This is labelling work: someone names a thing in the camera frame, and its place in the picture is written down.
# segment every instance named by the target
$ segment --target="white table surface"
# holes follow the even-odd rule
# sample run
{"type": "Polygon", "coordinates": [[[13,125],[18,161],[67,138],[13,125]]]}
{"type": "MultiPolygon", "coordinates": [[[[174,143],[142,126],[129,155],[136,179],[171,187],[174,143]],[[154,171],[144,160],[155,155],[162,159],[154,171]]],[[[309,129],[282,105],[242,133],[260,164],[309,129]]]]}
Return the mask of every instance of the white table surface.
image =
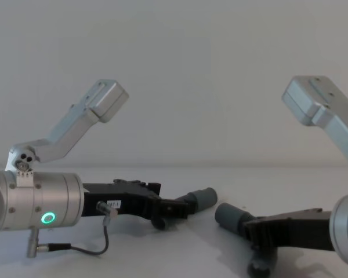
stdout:
{"type": "MultiPolygon", "coordinates": [[[[83,182],[114,178],[162,183],[161,196],[175,198],[206,187],[215,188],[221,202],[246,207],[254,215],[322,207],[330,210],[348,194],[348,169],[62,169],[83,182]]],[[[215,208],[191,216],[166,232],[149,221],[122,215],[108,228],[110,248],[100,257],[75,251],[38,254],[27,259],[29,231],[0,232],[2,277],[247,277],[251,252],[236,235],[218,227],[215,208]]],[[[71,242],[103,247],[101,217],[83,218],[72,228],[40,232],[40,242],[71,242]]],[[[273,277],[342,278],[348,266],[334,252],[281,248],[273,277]]]]}

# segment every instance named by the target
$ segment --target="silver cylinder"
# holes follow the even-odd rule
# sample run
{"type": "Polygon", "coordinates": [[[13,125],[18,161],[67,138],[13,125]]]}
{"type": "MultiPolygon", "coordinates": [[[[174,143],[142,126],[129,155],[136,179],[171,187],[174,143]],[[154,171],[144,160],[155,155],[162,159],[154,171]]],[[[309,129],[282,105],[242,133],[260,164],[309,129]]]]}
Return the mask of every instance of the silver cylinder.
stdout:
{"type": "Polygon", "coordinates": [[[83,206],[76,174],[34,173],[34,186],[17,187],[12,172],[0,171],[0,230],[73,226],[83,206]]]}
{"type": "Polygon", "coordinates": [[[348,195],[342,197],[332,210],[330,237],[335,251],[348,264],[348,195]]]}

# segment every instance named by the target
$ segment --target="label sticker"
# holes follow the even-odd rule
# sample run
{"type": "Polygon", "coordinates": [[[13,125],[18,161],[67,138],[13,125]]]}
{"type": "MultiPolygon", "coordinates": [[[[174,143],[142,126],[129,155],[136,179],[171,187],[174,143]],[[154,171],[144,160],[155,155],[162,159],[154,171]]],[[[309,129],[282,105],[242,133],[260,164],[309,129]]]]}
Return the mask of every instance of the label sticker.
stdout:
{"type": "Polygon", "coordinates": [[[113,209],[119,209],[121,207],[121,200],[107,201],[107,205],[109,205],[113,209]]]}

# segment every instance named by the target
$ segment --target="black cable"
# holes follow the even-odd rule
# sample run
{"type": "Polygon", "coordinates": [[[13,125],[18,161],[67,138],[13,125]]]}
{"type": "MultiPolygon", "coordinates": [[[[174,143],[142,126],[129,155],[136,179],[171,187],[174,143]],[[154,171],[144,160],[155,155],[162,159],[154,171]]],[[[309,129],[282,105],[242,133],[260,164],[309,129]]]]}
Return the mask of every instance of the black cable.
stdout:
{"type": "Polygon", "coordinates": [[[104,238],[106,240],[106,245],[104,246],[104,249],[101,251],[89,251],[89,250],[75,247],[75,246],[71,246],[70,249],[75,250],[75,251],[79,251],[79,252],[82,252],[82,253],[88,254],[88,255],[94,255],[94,256],[102,255],[103,253],[105,253],[107,251],[108,246],[110,245],[110,241],[108,239],[108,233],[107,233],[107,226],[103,226],[103,233],[104,233],[104,238]]]}

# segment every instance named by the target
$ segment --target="green led ring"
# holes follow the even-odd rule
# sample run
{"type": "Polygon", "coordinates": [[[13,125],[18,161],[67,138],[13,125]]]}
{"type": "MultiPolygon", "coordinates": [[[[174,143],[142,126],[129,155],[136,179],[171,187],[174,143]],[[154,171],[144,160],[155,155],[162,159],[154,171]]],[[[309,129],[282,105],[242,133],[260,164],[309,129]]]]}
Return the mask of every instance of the green led ring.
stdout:
{"type": "Polygon", "coordinates": [[[52,213],[50,211],[50,212],[47,212],[47,213],[43,214],[43,216],[41,217],[41,222],[43,224],[50,224],[50,223],[54,222],[55,219],[56,219],[55,213],[52,213]]]}

